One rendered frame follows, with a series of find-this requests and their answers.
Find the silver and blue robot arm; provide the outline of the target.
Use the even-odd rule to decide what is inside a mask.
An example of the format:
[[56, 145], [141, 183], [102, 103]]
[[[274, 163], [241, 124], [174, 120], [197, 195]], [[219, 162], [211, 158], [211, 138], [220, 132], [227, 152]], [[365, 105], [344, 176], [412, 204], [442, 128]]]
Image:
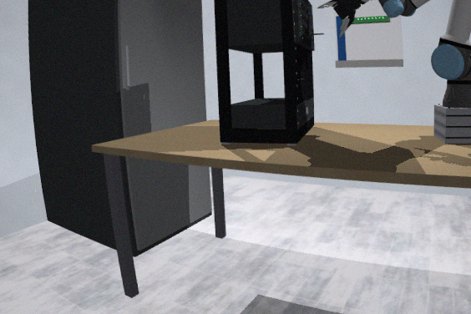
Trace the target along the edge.
[[[430, 0], [378, 0], [389, 18], [410, 17]], [[414, 11], [415, 10], [415, 11]], [[453, 0], [446, 33], [431, 57], [433, 71], [447, 79], [443, 107], [471, 108], [471, 0]], [[439, 46], [440, 45], [440, 46]], [[460, 76], [460, 77], [459, 77]]]

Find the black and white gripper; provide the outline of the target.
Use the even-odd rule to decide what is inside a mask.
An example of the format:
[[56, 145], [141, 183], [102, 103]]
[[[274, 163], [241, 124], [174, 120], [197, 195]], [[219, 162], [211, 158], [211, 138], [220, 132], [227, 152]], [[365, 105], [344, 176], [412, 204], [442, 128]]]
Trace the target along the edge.
[[322, 4], [318, 8], [333, 7], [333, 9], [336, 11], [341, 20], [345, 18], [340, 28], [340, 30], [342, 31], [340, 32], [339, 37], [341, 37], [354, 21], [356, 5], [358, 3], [365, 4], [365, 2], [363, 2], [362, 0], [331, 0], [330, 2]]

